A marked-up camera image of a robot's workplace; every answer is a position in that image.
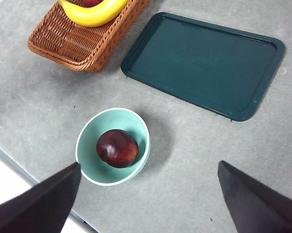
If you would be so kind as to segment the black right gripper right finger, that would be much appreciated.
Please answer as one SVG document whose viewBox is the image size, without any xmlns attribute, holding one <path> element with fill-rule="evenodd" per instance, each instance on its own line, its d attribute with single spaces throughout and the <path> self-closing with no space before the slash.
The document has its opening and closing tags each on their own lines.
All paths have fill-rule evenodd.
<svg viewBox="0 0 292 233">
<path fill-rule="evenodd" d="M 224 201 L 240 233 L 292 233 L 292 199 L 226 161 L 218 164 Z"/>
</svg>

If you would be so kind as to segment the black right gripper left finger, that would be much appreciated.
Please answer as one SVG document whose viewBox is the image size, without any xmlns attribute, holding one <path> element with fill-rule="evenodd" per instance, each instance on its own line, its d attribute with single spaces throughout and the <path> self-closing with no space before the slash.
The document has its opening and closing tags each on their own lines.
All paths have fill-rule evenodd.
<svg viewBox="0 0 292 233">
<path fill-rule="evenodd" d="M 78 163 L 0 204 L 0 233 L 59 233 L 75 202 L 81 180 Z"/>
</svg>

